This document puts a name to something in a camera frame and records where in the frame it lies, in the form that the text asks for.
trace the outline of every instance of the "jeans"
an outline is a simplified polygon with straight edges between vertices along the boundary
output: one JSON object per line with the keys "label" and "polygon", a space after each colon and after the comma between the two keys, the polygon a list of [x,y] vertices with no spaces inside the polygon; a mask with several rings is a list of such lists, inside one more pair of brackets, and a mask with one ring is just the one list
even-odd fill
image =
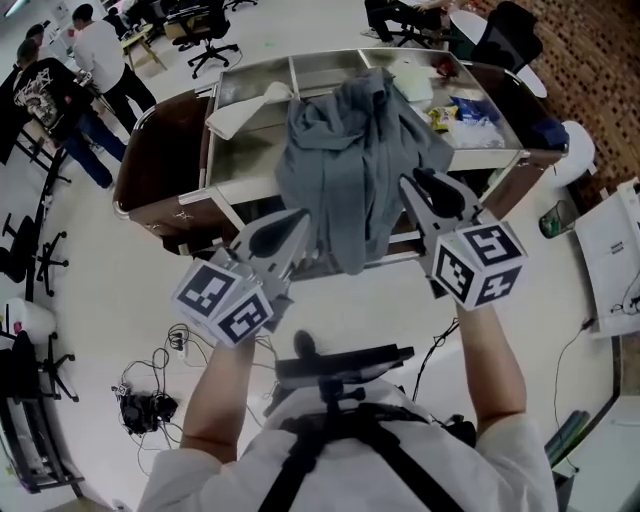
{"label": "jeans", "polygon": [[124,73],[120,81],[105,92],[103,96],[115,112],[118,121],[122,123],[122,126],[129,133],[133,132],[133,127],[138,119],[133,110],[131,110],[127,98],[135,101],[143,112],[146,112],[156,104],[156,99],[151,94],[151,91],[147,89],[146,85],[131,71],[127,64],[124,66]]}
{"label": "jeans", "polygon": [[84,135],[98,146],[106,149],[119,162],[122,162],[127,148],[118,137],[111,133],[92,108],[82,114],[75,129],[62,144],[98,185],[102,188],[109,188],[113,183],[113,177],[109,169],[98,160],[96,154],[91,150]]}
{"label": "jeans", "polygon": [[369,26],[374,29],[385,43],[393,41],[387,27],[387,21],[395,21],[401,25],[412,25],[418,29],[437,30],[440,28],[440,9],[429,9],[420,12],[413,7],[398,1],[365,0]]}

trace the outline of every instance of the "forearm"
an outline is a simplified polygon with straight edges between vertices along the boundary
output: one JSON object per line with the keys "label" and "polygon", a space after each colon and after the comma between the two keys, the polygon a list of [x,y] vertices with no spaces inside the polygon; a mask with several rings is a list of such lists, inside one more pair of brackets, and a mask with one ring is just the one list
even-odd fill
{"label": "forearm", "polygon": [[478,432],[526,410],[524,377],[492,306],[458,307],[467,384],[478,417]]}
{"label": "forearm", "polygon": [[222,463],[236,459],[254,353],[253,337],[233,349],[217,345],[189,401],[182,448],[206,451]]}
{"label": "forearm", "polygon": [[449,5],[451,0],[432,0],[430,2],[425,2],[422,5],[424,6],[425,10],[431,10],[431,9],[440,9],[441,7],[446,7],[447,5]]}

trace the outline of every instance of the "white chair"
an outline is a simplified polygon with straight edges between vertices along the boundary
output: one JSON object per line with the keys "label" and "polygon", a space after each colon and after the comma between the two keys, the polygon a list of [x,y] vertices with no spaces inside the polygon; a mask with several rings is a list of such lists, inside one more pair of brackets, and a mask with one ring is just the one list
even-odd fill
{"label": "white chair", "polygon": [[562,126],[569,135],[569,153],[549,167],[543,177],[545,182],[554,188],[566,187],[586,171],[591,174],[596,172],[593,165],[596,147],[587,130],[575,121],[565,121]]}

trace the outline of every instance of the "white shirt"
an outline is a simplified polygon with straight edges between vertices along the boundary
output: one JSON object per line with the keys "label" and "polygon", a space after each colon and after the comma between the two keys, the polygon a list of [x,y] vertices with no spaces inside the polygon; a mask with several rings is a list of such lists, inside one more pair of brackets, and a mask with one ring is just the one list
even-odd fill
{"label": "white shirt", "polygon": [[80,69],[88,71],[101,93],[111,90],[122,78],[124,59],[122,45],[113,25],[94,21],[78,32],[73,53]]}
{"label": "white shirt", "polygon": [[[425,416],[401,391],[380,379],[365,388],[367,402],[400,405]],[[296,439],[274,427],[284,418],[321,410],[325,409],[317,388],[296,391],[273,412],[240,460],[231,464],[222,465],[198,450],[160,453],[139,512],[257,512]],[[400,439],[403,450],[465,512],[558,509],[540,434],[526,415],[495,423],[475,449],[440,426],[398,421],[381,425]],[[325,447],[291,510],[424,512],[426,507],[377,453],[345,439]]]}

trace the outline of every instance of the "human hand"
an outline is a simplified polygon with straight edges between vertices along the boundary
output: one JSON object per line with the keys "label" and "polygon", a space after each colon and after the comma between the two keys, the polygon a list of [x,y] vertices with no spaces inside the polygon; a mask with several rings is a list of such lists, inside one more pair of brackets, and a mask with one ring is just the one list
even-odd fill
{"label": "human hand", "polygon": [[424,2],[418,5],[414,5],[413,8],[418,12],[426,12],[431,9],[432,2]]}

